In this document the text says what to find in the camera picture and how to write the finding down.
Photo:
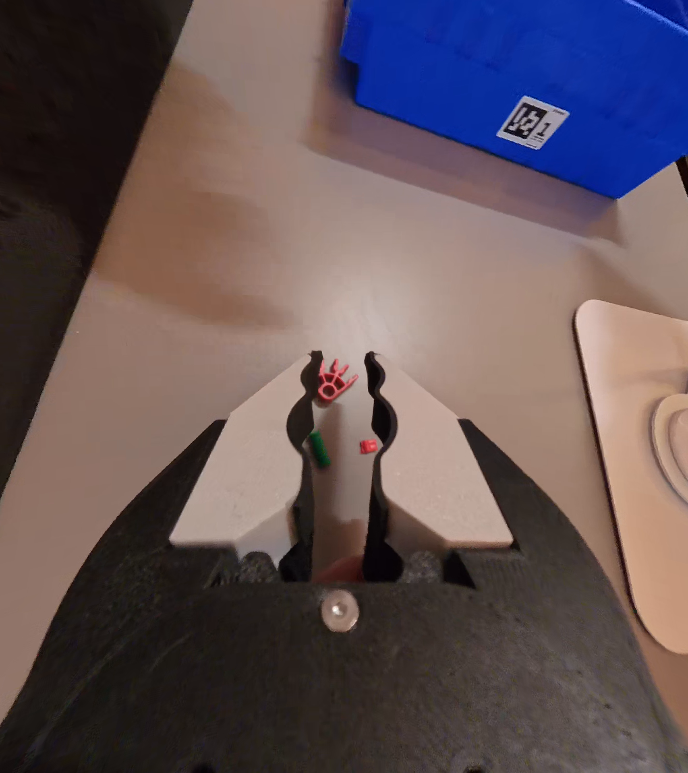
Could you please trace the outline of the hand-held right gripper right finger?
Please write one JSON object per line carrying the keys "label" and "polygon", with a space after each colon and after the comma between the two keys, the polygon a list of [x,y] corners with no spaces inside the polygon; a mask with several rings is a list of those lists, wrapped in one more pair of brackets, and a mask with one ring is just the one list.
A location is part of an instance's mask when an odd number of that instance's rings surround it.
{"label": "hand-held right gripper right finger", "polygon": [[440,573],[469,550],[510,550],[515,539],[450,408],[385,355],[365,358],[373,462],[363,576],[397,581],[414,556]]}

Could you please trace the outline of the white document stand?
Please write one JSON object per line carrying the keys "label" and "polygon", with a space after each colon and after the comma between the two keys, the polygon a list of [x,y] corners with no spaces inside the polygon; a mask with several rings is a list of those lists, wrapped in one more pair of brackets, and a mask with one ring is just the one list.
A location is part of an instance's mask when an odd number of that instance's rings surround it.
{"label": "white document stand", "polygon": [[629,594],[688,654],[688,322],[590,300],[574,332]]}

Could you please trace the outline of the blue plastic bin white tag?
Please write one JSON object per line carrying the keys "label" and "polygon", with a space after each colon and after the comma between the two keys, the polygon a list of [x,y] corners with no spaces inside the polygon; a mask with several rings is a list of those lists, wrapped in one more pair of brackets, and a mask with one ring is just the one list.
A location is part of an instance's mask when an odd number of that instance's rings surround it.
{"label": "blue plastic bin white tag", "polygon": [[688,1],[345,2],[355,101],[609,198],[688,155]]}

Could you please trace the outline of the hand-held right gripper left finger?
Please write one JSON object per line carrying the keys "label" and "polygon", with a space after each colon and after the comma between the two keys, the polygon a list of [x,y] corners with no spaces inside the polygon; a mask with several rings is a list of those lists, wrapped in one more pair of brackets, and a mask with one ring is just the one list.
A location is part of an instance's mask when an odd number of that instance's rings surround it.
{"label": "hand-held right gripper left finger", "polygon": [[286,581],[311,578],[314,495],[303,444],[321,352],[303,355],[231,412],[169,536],[175,546],[266,554]]}

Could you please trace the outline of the small red fan connector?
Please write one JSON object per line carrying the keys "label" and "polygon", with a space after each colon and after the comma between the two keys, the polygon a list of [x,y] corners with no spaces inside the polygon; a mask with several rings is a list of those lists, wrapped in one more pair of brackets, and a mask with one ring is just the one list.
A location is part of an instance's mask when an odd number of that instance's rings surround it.
{"label": "small red fan connector", "polygon": [[333,360],[329,365],[321,362],[318,375],[317,401],[328,407],[348,391],[358,381],[357,373],[348,375],[349,364]]}

